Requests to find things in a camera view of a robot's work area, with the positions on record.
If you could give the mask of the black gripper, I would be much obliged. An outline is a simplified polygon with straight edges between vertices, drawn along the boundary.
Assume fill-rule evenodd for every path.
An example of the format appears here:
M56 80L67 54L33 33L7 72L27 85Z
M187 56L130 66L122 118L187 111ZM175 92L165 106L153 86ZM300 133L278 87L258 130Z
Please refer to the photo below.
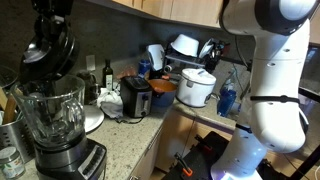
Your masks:
M57 37L66 25L65 17L71 14L73 0L31 0L38 12L34 31L39 37Z

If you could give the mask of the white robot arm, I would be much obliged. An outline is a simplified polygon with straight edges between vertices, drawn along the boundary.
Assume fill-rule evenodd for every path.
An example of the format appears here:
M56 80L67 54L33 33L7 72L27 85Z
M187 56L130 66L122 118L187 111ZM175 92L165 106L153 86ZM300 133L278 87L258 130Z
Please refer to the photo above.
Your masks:
M291 153L305 142L298 86L317 0L223 0L220 27L255 38L251 91L233 136L210 169L213 180L262 180L266 152Z

